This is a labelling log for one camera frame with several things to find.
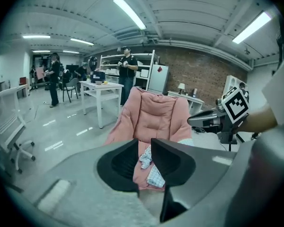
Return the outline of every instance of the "red brick wall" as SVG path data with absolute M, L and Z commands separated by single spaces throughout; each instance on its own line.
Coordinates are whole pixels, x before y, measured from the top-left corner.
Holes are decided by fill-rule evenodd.
M 215 100 L 222 96 L 226 77 L 232 75 L 246 82 L 247 72 L 219 57 L 195 50 L 178 47 L 133 47 L 133 53 L 156 50 L 160 64 L 169 66 L 166 90 L 178 91 L 179 83 L 184 83 L 186 92 L 197 88 L 197 98 L 202 99 L 204 109 L 215 106 Z M 118 54 L 116 50 L 102 53 Z

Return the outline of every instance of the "refrigerator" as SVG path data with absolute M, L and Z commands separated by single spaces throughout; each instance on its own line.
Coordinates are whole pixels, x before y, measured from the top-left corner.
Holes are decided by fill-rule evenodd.
M 165 91 L 168 76 L 168 66 L 153 65 L 148 91 L 155 94 L 162 94 Z

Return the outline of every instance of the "pink armchair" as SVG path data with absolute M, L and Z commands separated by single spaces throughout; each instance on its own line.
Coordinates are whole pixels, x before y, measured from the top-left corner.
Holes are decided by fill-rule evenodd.
M 151 144 L 152 138 L 178 142 L 191 138 L 188 102 L 183 98 L 156 95 L 133 87 L 121 115 L 108 135 L 105 145 L 116 141 L 139 140 L 139 157 Z M 147 169 L 141 169 L 138 161 L 134 169 L 133 181 L 139 189 L 163 190 L 149 185 L 147 176 L 153 162 Z

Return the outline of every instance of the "black t-shirt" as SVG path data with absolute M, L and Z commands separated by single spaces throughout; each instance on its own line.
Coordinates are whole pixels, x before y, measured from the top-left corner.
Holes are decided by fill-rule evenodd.
M 36 77 L 37 77 L 37 72 L 36 72 L 35 69 L 32 69 L 32 70 L 30 71 L 30 74 L 32 74 L 32 78 L 36 78 Z
M 130 55 L 129 57 L 123 57 L 120 62 L 123 64 L 123 62 L 127 61 L 128 65 L 131 66 L 137 66 L 138 62 L 136 60 L 136 58 L 133 55 Z M 133 78 L 134 77 L 134 70 L 129 69 L 128 67 L 122 67 L 120 66 L 120 71 L 119 71 L 119 75 L 120 77 L 129 77 L 129 78 Z
M 80 66 L 78 69 L 76 69 L 76 72 L 79 73 L 81 77 L 87 74 L 86 69 L 84 69 L 83 66 Z
M 248 91 L 245 91 L 244 89 L 241 89 L 242 90 L 242 93 L 243 95 L 245 96 L 247 102 L 249 103 L 249 92 Z
M 58 75 L 59 75 L 59 71 L 60 71 L 60 63 L 58 61 L 55 61 L 51 65 L 50 71 L 54 72 L 53 74 L 49 75 L 50 81 L 57 83 L 58 82 Z

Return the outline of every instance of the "table lamp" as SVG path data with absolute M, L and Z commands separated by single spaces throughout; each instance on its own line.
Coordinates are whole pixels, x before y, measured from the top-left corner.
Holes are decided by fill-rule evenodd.
M 185 84 L 184 83 L 180 83 L 178 88 L 180 89 L 179 94 L 181 94 L 181 91 L 185 90 Z

